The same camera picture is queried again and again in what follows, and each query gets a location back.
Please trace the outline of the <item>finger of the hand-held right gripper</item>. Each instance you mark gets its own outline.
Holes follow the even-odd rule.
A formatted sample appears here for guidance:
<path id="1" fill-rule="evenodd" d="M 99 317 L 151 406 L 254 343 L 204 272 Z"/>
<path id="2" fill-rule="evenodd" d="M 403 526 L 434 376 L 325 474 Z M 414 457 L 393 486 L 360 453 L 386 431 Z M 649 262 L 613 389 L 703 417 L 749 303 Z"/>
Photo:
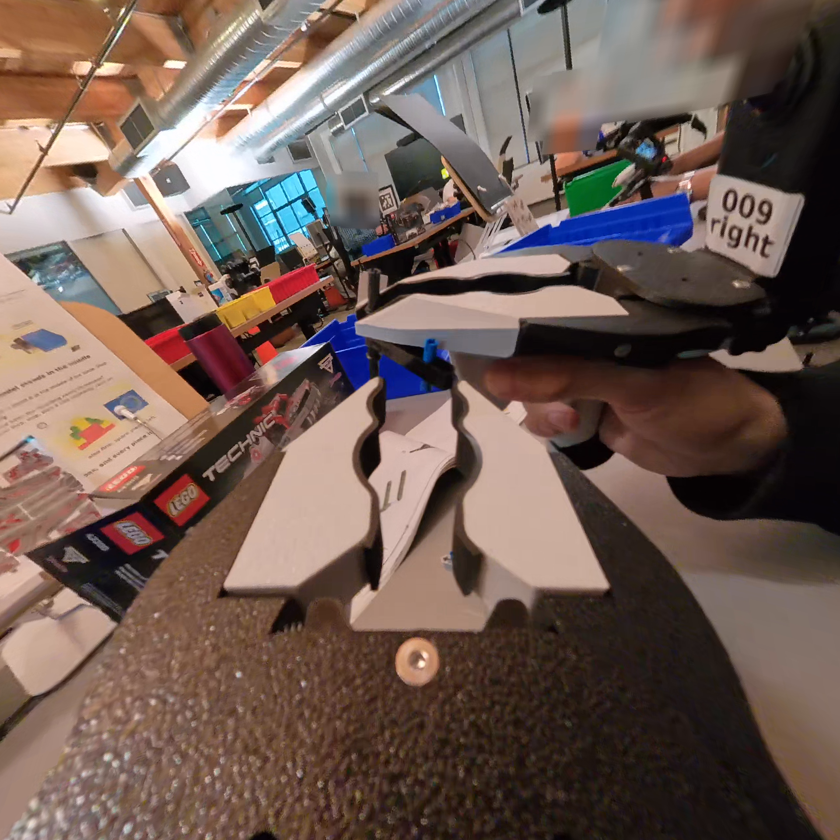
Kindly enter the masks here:
<path id="1" fill-rule="evenodd" d="M 592 290 L 536 290 L 517 294 L 469 291 L 451 296 L 414 293 L 356 321 L 366 340 L 423 348 L 435 340 L 448 351 L 510 358 L 524 319 L 625 317 L 612 297 Z"/>
<path id="2" fill-rule="evenodd" d="M 561 254 L 512 254 L 463 262 L 393 283 L 378 293 L 375 309 L 416 294 L 447 297 L 488 291 L 513 295 L 546 287 L 583 287 L 583 261 Z"/>

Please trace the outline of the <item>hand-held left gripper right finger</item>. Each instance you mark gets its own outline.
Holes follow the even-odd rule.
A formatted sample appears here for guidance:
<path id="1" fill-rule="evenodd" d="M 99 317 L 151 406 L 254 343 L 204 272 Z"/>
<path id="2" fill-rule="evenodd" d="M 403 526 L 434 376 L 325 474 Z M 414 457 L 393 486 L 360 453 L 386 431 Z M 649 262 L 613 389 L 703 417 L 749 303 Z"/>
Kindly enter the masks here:
<path id="1" fill-rule="evenodd" d="M 552 457 L 475 387 L 452 389 L 456 465 L 452 568 L 487 619 L 527 622 L 557 596 L 610 591 Z"/>

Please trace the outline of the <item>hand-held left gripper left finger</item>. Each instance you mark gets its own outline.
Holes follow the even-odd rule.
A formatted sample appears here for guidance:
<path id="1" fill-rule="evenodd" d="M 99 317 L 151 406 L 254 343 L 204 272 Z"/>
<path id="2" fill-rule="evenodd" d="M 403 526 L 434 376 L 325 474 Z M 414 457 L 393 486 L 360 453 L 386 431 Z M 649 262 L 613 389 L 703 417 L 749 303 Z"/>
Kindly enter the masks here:
<path id="1" fill-rule="evenodd" d="M 346 623 L 364 588 L 380 584 L 385 382 L 374 377 L 282 453 L 223 585 L 226 595 L 280 596 L 304 613 L 332 602 Z"/>

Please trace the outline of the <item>short black toy beam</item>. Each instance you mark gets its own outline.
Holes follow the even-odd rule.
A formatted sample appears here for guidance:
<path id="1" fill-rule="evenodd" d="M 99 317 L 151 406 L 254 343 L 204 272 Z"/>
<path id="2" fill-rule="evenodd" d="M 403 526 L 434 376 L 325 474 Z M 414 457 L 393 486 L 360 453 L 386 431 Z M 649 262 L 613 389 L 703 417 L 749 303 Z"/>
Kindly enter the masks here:
<path id="1" fill-rule="evenodd" d="M 385 357 L 403 369 L 418 377 L 430 392 L 438 389 L 441 392 L 449 391 L 455 382 L 455 367 L 439 356 L 440 348 L 437 345 L 437 365 L 426 366 L 423 363 L 423 349 L 409 345 L 372 339 L 381 351 L 381 357 Z"/>

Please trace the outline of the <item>person's right forearm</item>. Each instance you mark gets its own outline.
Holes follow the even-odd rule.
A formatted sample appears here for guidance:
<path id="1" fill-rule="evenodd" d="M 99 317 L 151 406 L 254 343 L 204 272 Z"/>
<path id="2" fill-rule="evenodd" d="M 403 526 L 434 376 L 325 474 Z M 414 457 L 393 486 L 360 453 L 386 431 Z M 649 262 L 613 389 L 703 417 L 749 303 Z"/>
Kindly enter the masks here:
<path id="1" fill-rule="evenodd" d="M 762 467 L 667 482 L 696 514 L 720 521 L 803 522 L 839 533 L 839 362 L 745 374 L 779 403 L 787 436 Z"/>

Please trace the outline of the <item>person's right hand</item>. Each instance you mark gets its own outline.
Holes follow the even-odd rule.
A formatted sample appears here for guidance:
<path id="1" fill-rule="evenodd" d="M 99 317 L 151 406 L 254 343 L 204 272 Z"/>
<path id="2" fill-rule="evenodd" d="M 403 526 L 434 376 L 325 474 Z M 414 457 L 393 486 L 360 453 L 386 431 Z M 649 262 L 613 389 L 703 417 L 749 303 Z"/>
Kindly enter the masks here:
<path id="1" fill-rule="evenodd" d="M 556 356 L 499 360 L 484 385 L 503 402 L 524 405 L 527 428 L 542 438 L 578 429 L 573 404 L 603 403 L 604 446 L 661 476 L 748 473 L 764 466 L 789 432 L 771 393 L 710 359 L 659 369 Z"/>

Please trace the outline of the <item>small distant toy set box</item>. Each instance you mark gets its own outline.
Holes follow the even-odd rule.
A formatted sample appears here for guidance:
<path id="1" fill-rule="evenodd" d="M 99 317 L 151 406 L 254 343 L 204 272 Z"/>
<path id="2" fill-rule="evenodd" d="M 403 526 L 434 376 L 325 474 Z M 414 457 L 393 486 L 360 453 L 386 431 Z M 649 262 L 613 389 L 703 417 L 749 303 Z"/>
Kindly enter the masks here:
<path id="1" fill-rule="evenodd" d="M 395 245 L 404 245 L 426 232 L 424 208 L 416 202 L 403 203 L 381 218 L 386 233 L 393 237 Z"/>

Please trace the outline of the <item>open instruction booklet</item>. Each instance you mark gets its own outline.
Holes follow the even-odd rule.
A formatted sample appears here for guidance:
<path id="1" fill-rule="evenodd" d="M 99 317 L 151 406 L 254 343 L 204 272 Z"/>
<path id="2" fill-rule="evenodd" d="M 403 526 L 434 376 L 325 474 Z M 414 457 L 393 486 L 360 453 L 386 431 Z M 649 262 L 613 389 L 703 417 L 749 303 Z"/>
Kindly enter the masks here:
<path id="1" fill-rule="evenodd" d="M 350 606 L 357 631 L 478 632 L 487 608 L 462 595 L 452 571 L 457 434 L 450 397 L 432 393 L 388 403 L 381 464 L 371 478 L 381 504 L 384 560 L 377 590 Z"/>

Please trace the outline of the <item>green storage bin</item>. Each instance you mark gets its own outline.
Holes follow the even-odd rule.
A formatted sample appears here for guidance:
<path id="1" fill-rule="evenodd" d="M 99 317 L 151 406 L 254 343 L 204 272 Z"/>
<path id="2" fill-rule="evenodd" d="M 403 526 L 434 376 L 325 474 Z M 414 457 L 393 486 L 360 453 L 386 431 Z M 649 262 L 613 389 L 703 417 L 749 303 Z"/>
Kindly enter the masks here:
<path id="1" fill-rule="evenodd" d="M 599 211 L 620 194 L 635 173 L 630 161 L 617 159 L 568 181 L 563 194 L 570 217 Z"/>

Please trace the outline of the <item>black toy car set box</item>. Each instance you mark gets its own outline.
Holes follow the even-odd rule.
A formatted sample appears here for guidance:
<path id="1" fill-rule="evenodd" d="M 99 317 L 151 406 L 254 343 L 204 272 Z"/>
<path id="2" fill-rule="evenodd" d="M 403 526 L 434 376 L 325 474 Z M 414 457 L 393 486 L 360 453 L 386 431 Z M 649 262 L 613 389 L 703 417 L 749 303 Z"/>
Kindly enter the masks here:
<path id="1" fill-rule="evenodd" d="M 95 489 L 91 523 L 27 559 L 121 621 L 190 529 L 353 392 L 330 342 L 277 356 Z"/>

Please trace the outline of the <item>nested blue storage bins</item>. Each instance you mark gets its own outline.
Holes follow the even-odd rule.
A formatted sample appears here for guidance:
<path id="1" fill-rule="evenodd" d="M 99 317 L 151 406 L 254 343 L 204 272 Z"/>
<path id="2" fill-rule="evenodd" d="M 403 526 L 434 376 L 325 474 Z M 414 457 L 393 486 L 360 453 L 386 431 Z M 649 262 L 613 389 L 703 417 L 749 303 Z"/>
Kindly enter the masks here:
<path id="1" fill-rule="evenodd" d="M 351 384 L 358 389 L 369 379 L 369 363 L 364 340 L 356 334 L 355 321 L 356 317 L 352 313 L 343 321 L 333 320 L 302 346 L 329 343 Z M 380 373 L 385 379 L 389 400 L 440 391 L 440 388 L 428 385 L 418 375 L 384 356 L 381 357 Z"/>

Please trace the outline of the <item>maroon bottle with black lid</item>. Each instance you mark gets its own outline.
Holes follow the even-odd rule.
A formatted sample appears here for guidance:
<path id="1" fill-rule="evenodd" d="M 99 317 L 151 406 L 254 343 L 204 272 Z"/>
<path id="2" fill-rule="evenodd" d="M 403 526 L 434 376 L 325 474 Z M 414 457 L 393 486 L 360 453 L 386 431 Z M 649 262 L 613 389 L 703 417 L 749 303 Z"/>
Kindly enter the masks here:
<path id="1" fill-rule="evenodd" d="M 230 392 L 254 373 L 253 361 L 216 313 L 186 323 L 178 333 L 195 359 L 179 375 L 205 401 Z"/>

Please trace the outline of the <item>yellow storage bin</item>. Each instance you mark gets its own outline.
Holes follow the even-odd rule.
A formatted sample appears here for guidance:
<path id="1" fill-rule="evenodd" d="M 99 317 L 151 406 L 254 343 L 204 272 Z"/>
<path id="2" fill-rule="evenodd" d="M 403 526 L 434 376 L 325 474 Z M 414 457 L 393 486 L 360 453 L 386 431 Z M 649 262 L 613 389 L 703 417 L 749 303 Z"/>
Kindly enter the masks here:
<path id="1" fill-rule="evenodd" d="M 265 285 L 219 306 L 216 315 L 223 324 L 234 330 L 273 309 L 276 303 L 271 288 Z"/>

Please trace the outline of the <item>black ceiling speaker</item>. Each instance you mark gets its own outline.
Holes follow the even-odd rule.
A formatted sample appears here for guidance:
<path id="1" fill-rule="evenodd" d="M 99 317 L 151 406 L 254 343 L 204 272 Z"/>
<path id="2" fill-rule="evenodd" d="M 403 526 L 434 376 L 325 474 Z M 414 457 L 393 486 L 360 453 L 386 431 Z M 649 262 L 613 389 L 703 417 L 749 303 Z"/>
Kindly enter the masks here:
<path id="1" fill-rule="evenodd" d="M 163 198 L 181 196 L 191 189 L 182 169 L 174 162 L 162 164 L 150 178 Z"/>

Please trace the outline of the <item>silver ventilation duct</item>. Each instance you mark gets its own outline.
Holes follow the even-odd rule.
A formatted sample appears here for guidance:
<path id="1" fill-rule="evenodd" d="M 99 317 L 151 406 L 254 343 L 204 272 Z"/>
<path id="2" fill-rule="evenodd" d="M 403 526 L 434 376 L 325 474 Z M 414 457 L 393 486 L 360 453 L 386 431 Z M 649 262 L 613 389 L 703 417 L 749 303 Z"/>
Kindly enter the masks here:
<path id="1" fill-rule="evenodd" d="M 523 2 L 379 2 L 298 69 L 224 136 L 233 152 L 259 161 L 297 141 L 374 85 L 474 21 Z"/>
<path id="2" fill-rule="evenodd" d="M 122 139 L 109 156 L 116 173 L 128 179 L 148 174 L 160 159 L 160 147 L 172 141 L 184 121 L 215 108 L 258 65 L 259 42 L 271 29 L 269 5 L 241 3 L 218 21 L 161 98 L 135 99 L 118 121 Z"/>

